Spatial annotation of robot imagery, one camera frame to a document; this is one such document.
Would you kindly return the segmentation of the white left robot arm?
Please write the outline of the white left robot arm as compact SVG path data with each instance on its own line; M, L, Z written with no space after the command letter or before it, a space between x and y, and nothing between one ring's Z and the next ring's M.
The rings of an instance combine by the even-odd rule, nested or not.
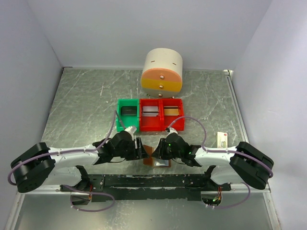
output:
M11 162L8 181L19 193L45 185L68 185L84 191L90 184L85 166L111 163L116 157L136 161L148 156L141 139L126 130L78 148L57 149L39 142Z

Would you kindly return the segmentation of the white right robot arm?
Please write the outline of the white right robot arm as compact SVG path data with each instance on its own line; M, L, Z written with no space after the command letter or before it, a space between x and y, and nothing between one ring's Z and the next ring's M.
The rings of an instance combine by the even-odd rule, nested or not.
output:
M273 177L274 161L247 142L228 148L209 148L188 144L178 133L169 133L159 141L152 157L180 159L190 167L213 166L203 180L204 187L215 190L220 184L245 182L255 189L265 189Z

